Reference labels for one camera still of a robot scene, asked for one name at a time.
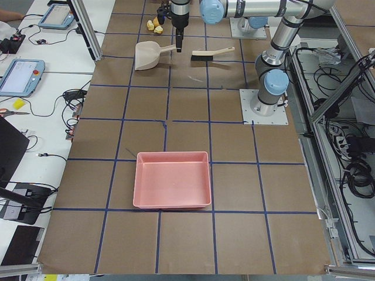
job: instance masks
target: brush handle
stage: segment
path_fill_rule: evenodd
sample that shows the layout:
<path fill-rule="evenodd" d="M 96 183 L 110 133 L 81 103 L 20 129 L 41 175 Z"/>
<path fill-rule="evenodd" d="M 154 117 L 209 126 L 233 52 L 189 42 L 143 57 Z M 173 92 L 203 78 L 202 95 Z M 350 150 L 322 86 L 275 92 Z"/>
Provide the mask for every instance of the brush handle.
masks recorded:
<path fill-rule="evenodd" d="M 229 47 L 221 50 L 216 51 L 192 51 L 193 56 L 215 56 L 216 54 L 225 54 L 229 52 L 233 52 L 236 48 Z"/>
<path fill-rule="evenodd" d="M 176 50 L 176 45 L 160 47 L 160 54 L 165 53 L 165 52 L 169 52 L 169 51 L 174 51 L 174 50 Z"/>

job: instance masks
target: tablet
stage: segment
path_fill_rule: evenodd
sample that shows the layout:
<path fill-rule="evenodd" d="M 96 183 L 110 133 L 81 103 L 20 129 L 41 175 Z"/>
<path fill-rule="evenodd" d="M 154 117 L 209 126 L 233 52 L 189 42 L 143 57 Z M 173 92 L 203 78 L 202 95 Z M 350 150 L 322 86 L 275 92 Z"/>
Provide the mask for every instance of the tablet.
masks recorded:
<path fill-rule="evenodd" d="M 28 97 L 45 69 L 43 60 L 13 59 L 0 81 L 0 96 Z"/>
<path fill-rule="evenodd" d="M 52 4 L 38 26 L 49 29 L 67 29 L 74 19 L 68 5 Z"/>

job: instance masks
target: person's arm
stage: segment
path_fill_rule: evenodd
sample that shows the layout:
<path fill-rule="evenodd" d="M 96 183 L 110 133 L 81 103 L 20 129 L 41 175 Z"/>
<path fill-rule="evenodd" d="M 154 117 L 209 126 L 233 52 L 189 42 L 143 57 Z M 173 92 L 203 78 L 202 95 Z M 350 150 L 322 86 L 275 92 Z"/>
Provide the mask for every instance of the person's arm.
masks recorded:
<path fill-rule="evenodd" d="M 1 22 L 10 22 L 12 20 L 22 20 L 23 14 L 17 12 L 11 12 L 0 9 L 0 21 Z"/>

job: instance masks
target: plastic tray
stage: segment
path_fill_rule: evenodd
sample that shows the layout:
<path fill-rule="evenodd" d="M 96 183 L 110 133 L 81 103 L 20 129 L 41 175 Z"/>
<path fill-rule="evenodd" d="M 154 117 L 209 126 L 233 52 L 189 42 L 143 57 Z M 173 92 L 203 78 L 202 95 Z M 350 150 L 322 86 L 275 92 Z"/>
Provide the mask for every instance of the plastic tray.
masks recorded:
<path fill-rule="evenodd" d="M 140 152 L 133 205 L 200 208 L 211 204 L 207 152 Z"/>

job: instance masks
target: blue joint cap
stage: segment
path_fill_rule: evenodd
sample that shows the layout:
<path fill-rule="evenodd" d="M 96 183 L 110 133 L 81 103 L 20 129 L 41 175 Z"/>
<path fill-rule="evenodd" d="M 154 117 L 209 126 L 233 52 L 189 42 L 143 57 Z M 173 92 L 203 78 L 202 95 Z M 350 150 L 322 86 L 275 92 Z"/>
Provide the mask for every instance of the blue joint cap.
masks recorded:
<path fill-rule="evenodd" d="M 258 29 L 268 24 L 268 17 L 266 16 L 252 16 L 248 19 L 248 24 L 251 28 Z"/>
<path fill-rule="evenodd" d="M 289 78 L 280 69 L 272 69 L 265 75 L 264 87 L 271 95 L 282 95 L 288 88 Z"/>
<path fill-rule="evenodd" d="M 215 25 L 223 19 L 224 6 L 219 0 L 202 0 L 200 14 L 206 24 Z"/>

